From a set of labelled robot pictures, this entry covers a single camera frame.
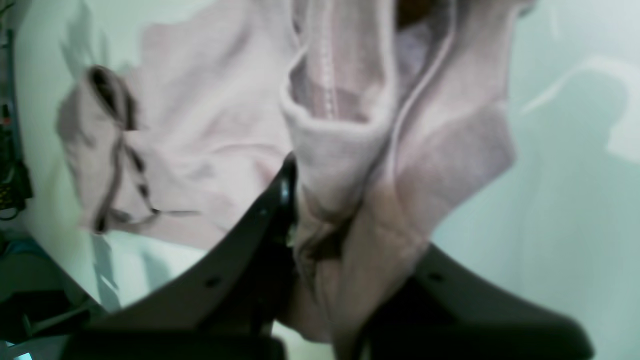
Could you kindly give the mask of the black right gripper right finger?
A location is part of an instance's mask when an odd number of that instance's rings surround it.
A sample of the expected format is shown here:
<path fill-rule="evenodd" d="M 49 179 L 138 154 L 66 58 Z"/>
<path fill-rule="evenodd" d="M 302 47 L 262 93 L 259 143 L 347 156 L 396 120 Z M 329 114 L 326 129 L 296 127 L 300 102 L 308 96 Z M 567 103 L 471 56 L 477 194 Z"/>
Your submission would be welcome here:
<path fill-rule="evenodd" d="M 361 331 L 354 360 L 590 360 L 582 326 L 478 276 L 432 244 Z"/>

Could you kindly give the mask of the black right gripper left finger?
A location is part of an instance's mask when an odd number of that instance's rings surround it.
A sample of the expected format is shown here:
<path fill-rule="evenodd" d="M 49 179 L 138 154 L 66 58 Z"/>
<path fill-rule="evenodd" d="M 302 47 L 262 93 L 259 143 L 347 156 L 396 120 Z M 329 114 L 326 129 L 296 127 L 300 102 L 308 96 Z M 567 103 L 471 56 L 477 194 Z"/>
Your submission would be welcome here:
<path fill-rule="evenodd" d="M 285 360 L 272 337 L 293 282 L 292 153 L 240 221 L 197 264 L 69 337 L 62 360 Z"/>

